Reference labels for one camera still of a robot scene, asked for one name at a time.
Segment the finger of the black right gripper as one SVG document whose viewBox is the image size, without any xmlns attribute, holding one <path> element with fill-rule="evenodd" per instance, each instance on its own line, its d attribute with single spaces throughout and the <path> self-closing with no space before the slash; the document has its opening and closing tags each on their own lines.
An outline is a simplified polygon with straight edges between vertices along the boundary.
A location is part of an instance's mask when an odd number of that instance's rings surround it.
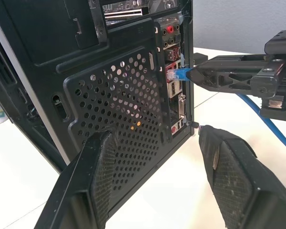
<svg viewBox="0 0 286 229">
<path fill-rule="evenodd" d="M 269 57 L 264 54 L 219 55 L 209 61 L 266 61 Z"/>
<path fill-rule="evenodd" d="M 264 59 L 210 59 L 186 73 L 186 78 L 211 92 L 252 95 L 251 80 Z"/>
</svg>

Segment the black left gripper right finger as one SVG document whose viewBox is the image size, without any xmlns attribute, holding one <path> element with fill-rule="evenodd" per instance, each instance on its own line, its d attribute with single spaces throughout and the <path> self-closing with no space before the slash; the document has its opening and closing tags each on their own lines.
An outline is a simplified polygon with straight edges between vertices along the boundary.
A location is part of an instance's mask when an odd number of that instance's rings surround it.
<svg viewBox="0 0 286 229">
<path fill-rule="evenodd" d="M 286 188 L 245 140 L 205 125 L 199 146 L 228 229 L 286 229 Z"/>
</svg>

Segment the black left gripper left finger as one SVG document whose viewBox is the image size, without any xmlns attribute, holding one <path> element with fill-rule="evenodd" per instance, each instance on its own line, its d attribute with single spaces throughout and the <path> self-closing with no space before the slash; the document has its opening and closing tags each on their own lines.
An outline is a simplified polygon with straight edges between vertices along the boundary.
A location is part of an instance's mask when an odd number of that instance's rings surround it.
<svg viewBox="0 0 286 229">
<path fill-rule="evenodd" d="M 60 174 L 37 229 L 103 229 L 112 195 L 116 130 L 92 134 Z"/>
</svg>

